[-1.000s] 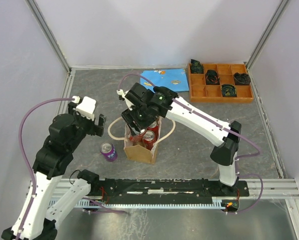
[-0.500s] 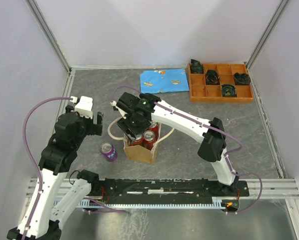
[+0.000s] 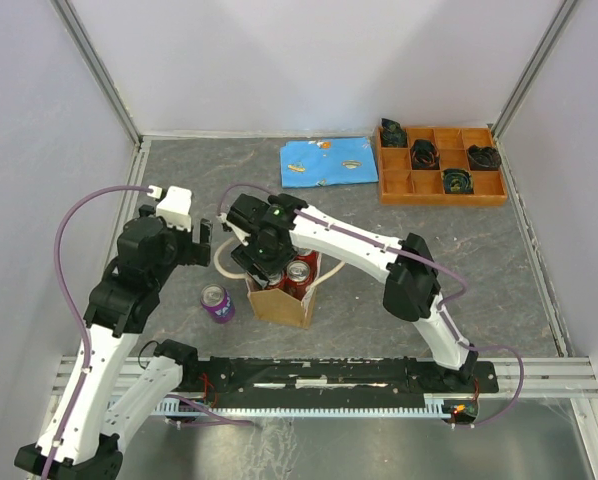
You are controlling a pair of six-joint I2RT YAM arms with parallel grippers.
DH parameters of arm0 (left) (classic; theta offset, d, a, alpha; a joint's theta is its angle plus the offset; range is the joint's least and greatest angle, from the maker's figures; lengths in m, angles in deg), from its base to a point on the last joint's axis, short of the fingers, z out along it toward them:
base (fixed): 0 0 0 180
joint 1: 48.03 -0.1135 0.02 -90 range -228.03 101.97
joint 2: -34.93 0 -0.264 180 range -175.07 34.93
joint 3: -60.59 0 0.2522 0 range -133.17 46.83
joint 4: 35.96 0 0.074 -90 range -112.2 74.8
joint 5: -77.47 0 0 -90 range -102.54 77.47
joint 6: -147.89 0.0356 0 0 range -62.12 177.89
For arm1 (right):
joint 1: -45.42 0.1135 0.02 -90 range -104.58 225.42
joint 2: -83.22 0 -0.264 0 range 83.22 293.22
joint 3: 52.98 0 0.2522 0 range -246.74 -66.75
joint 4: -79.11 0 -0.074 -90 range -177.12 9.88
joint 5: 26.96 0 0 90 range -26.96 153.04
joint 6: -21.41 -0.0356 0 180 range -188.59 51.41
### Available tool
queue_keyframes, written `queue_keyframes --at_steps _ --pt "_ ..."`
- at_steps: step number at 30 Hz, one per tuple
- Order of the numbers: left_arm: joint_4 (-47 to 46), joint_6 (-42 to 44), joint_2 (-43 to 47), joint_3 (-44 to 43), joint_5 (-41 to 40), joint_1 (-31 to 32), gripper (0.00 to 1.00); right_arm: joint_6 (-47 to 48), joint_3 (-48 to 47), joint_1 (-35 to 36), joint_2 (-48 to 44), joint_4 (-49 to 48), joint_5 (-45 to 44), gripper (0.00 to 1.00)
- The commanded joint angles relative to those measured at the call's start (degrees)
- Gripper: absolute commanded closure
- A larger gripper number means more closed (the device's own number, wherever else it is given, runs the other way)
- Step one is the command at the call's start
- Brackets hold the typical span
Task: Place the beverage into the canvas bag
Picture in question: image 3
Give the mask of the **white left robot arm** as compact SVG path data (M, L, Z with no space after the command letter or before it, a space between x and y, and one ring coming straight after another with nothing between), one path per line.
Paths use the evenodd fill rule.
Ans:
M144 205L117 239L117 254L91 291L83 322L87 342L46 431L21 447L16 467L45 479L114 479L132 438L175 387L200 378L195 348L167 340L141 377L116 402L110 398L160 292L179 266L210 263L212 224L179 224L165 209Z

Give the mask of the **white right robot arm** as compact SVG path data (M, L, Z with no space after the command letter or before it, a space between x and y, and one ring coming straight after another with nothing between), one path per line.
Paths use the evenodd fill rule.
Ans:
M438 280L444 269L421 236L399 239L368 232L288 194L265 200L242 194L218 218L240 243L232 259L260 285L285 270L302 249L353 266L382 283L388 313L417 329L442 386L460 391L473 381L478 353L448 313L450 299Z

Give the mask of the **canvas bag with cat print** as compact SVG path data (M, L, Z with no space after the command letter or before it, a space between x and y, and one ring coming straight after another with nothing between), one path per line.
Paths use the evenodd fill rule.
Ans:
M297 300L288 295L284 290L253 289L252 281L246 273L234 273L228 271L221 263L225 250L232 247L236 242L235 238L224 241L213 254L213 265L215 269L225 278L230 280L243 281L247 289L247 297L252 306L254 316L261 321L307 329L312 320L316 291L318 287L335 276L346 263L340 261L336 266L327 271L321 272L322 255L319 254L318 270L315 279L308 287L306 295L302 300Z

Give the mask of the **red cola can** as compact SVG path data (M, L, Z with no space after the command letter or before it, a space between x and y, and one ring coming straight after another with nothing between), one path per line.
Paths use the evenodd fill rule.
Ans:
M268 279L268 283L264 287L265 290L281 290L285 289L285 281L286 275L284 272L280 272L274 275L271 275Z
M313 274L317 272L319 254L315 250L298 248L296 259L305 262L310 267Z
M311 267L303 260L294 260L286 267L284 291L297 300L302 300L313 280Z
M255 291L262 289L260 282L255 277L251 277L250 280L252 281L253 289Z

